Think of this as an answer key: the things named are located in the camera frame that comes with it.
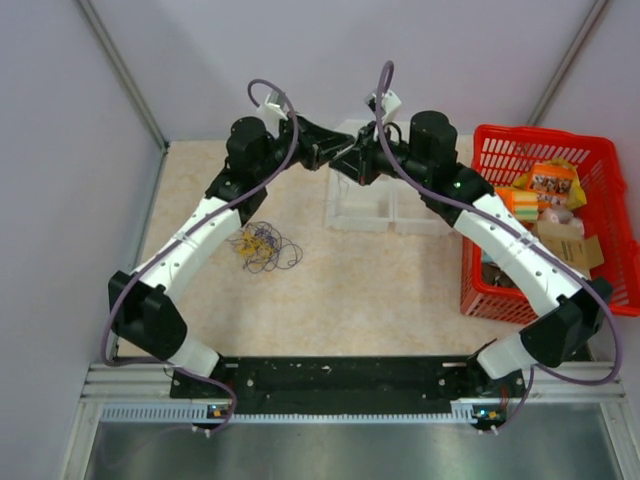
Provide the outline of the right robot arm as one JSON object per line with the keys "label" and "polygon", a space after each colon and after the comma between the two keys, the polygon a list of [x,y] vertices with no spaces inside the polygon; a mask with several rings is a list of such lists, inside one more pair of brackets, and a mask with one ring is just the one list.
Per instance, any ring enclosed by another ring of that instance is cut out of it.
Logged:
{"label": "right robot arm", "polygon": [[379,120],[354,135],[339,132],[336,137],[332,169],[361,185],[381,175],[406,181],[428,209],[489,254],[536,313],[536,320],[518,333],[475,356],[466,372],[474,393],[490,395],[504,377],[528,367],[554,373],[613,321],[609,282],[589,280],[561,261],[508,212],[487,180],[458,161],[458,132],[445,114],[415,114],[406,139],[390,139]]}

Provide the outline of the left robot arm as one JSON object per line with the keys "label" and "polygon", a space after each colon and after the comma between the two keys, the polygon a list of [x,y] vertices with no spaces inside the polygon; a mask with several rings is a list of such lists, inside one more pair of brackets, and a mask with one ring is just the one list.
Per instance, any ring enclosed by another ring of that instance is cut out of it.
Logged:
{"label": "left robot arm", "polygon": [[251,219],[281,172],[295,164],[316,171],[355,142],[302,117],[281,119],[278,128],[273,136],[257,117],[237,120],[224,166],[188,220],[152,258],[109,281],[110,331],[143,350],[141,362],[192,373],[192,384],[205,396],[220,394],[227,374],[217,366],[220,354],[190,333],[178,299],[208,257]]}

